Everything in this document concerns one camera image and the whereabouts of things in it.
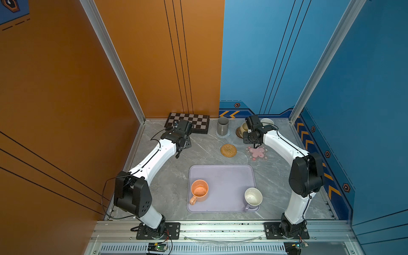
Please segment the orange ceramic mug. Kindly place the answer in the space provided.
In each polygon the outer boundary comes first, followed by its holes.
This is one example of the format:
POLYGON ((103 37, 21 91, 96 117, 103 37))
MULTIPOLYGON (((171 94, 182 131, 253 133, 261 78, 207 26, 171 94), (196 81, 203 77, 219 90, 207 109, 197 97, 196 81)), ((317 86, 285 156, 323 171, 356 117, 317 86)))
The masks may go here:
POLYGON ((191 186, 192 198, 189 201, 190 205, 204 202, 208 197, 209 186, 204 180, 196 180, 191 186))

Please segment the brown wooden round coaster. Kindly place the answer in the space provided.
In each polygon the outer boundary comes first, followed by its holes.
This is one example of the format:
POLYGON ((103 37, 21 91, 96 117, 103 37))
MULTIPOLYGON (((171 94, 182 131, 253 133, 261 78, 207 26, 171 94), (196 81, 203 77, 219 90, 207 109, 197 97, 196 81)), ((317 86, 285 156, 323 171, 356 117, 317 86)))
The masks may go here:
POLYGON ((240 139, 243 139, 243 133, 241 132, 241 128, 238 127, 235 131, 237 137, 239 137, 240 139))

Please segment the pink flower coaster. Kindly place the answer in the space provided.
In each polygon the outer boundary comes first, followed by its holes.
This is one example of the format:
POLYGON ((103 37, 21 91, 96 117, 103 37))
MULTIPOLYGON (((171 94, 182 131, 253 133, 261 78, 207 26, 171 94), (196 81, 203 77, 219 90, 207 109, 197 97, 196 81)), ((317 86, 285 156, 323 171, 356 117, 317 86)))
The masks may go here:
POLYGON ((265 146, 260 146, 258 148, 254 148, 253 146, 248 146, 245 148, 245 151, 248 154, 248 158, 251 161, 267 160, 269 158, 267 155, 268 149, 265 146))

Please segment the yellow ceramic mug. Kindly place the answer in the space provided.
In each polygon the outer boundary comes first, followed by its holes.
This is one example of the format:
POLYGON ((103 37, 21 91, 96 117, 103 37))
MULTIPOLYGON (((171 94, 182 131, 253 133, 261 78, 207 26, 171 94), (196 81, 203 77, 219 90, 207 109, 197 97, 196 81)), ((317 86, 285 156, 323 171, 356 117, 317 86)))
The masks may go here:
POLYGON ((246 122, 244 122, 244 123, 242 123, 242 125, 240 126, 240 128, 239 128, 239 134, 241 135, 241 137, 243 137, 244 136, 244 133, 245 132, 248 132, 248 125, 247 125, 247 123, 246 122))

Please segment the tan rattan round coaster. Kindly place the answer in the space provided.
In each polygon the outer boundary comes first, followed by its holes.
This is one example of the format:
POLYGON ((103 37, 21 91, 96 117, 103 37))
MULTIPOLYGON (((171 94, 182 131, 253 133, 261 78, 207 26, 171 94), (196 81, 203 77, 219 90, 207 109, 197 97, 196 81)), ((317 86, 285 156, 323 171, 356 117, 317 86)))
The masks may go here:
POLYGON ((224 144, 221 146, 220 152, 224 157, 232 158, 237 154, 238 150, 236 146, 232 144, 224 144))

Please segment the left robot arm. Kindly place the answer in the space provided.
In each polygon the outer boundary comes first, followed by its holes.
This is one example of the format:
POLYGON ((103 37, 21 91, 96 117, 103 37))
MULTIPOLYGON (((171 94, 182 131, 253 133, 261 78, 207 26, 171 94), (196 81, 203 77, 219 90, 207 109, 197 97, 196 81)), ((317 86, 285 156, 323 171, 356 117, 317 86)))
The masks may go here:
POLYGON ((165 216, 152 205, 150 184, 172 156, 178 158, 182 150, 191 147, 193 124, 186 120, 163 133, 156 147, 136 167, 120 172, 115 178, 114 206, 133 214, 154 239, 161 238, 166 230, 165 216))

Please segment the light blue woven coaster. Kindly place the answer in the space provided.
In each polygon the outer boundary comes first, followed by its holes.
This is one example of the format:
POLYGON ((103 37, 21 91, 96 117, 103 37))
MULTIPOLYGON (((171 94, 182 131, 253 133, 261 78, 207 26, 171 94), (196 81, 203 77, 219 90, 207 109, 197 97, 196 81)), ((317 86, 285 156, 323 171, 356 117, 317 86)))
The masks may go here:
POLYGON ((220 134, 216 133, 216 135, 217 135, 217 137, 219 137, 221 139, 225 139, 225 138, 230 136, 230 133, 227 133, 226 135, 220 135, 220 134))

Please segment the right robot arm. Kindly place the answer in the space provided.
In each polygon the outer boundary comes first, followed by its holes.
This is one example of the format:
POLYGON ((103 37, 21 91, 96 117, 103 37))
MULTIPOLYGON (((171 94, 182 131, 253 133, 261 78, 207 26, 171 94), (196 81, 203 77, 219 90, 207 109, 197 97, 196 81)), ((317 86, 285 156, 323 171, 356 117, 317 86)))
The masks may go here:
POLYGON ((292 189, 289 205, 282 214, 278 235, 286 238, 304 238, 307 230, 306 212, 312 199, 324 186, 322 157, 310 153, 286 139, 276 125, 264 125, 258 115, 245 119, 248 131, 243 133, 245 144, 253 149, 269 146, 290 165, 289 185, 292 189))

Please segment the grey metal cup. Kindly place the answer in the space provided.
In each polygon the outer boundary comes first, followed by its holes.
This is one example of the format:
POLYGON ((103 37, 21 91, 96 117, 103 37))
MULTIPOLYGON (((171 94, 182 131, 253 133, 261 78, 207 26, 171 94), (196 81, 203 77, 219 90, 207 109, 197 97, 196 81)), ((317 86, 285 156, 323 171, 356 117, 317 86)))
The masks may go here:
POLYGON ((229 133, 229 120, 226 117, 220 117, 217 120, 217 133, 220 135, 226 135, 229 133))

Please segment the white ceramic mug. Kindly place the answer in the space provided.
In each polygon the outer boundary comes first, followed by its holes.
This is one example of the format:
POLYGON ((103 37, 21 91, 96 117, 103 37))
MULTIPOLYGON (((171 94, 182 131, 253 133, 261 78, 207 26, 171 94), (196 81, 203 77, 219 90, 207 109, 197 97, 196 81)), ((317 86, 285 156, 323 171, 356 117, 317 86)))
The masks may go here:
POLYGON ((263 119, 261 119, 261 124, 263 125, 263 126, 266 126, 266 125, 275 125, 274 124, 274 121, 273 120, 271 120, 271 119, 268 119, 268 118, 263 118, 263 119))

